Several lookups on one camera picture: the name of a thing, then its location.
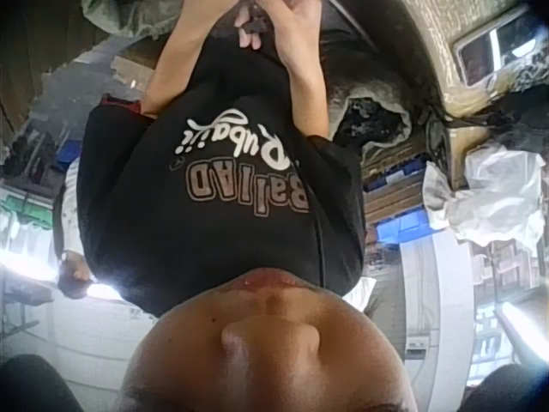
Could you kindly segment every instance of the plastic bag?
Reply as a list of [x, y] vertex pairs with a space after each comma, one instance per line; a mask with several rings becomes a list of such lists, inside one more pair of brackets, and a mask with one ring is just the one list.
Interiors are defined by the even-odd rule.
[[427, 164], [423, 197], [433, 229], [451, 227], [458, 239], [481, 246], [516, 239], [535, 251], [543, 235], [539, 154], [500, 145], [470, 152], [465, 161], [469, 190], [453, 192], [446, 176]]

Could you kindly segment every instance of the mouth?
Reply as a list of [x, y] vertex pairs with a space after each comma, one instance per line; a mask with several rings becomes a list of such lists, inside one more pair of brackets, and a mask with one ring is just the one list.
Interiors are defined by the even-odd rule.
[[251, 270], [223, 287], [223, 292], [245, 290], [255, 292], [263, 288], [289, 289], [304, 288], [318, 292], [313, 287], [289, 272], [280, 269], [261, 268]]

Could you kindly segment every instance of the hand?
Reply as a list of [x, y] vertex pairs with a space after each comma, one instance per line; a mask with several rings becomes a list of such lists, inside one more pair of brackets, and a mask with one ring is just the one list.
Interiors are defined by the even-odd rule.
[[[320, 22], [321, 0], [256, 0], [265, 10], [274, 25], [276, 50], [290, 74], [308, 76], [320, 65]], [[247, 7], [240, 10], [235, 23], [242, 27], [250, 19]], [[254, 35], [243, 36], [240, 29], [241, 46], [261, 46], [261, 40]]]
[[182, 18], [192, 24], [213, 26], [238, 0], [184, 0]]

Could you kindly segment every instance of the fluorescent light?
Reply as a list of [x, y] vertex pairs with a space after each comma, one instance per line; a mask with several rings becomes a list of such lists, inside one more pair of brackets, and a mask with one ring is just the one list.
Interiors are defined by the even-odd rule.
[[549, 342], [541, 335], [534, 322], [509, 302], [503, 304], [502, 311], [524, 342], [542, 360], [549, 362]]
[[535, 39], [531, 39], [530, 41], [527, 41], [520, 47], [517, 47], [512, 53], [516, 58], [523, 58], [527, 54], [534, 51], [535, 48]]
[[122, 296], [108, 285], [94, 283], [87, 289], [87, 295], [96, 299], [123, 300]]
[[492, 44], [494, 71], [498, 71], [501, 69], [501, 50], [499, 49], [498, 30], [496, 28], [490, 32], [490, 43]]
[[37, 281], [54, 281], [57, 272], [46, 262], [36, 257], [0, 250], [0, 263], [19, 276]]

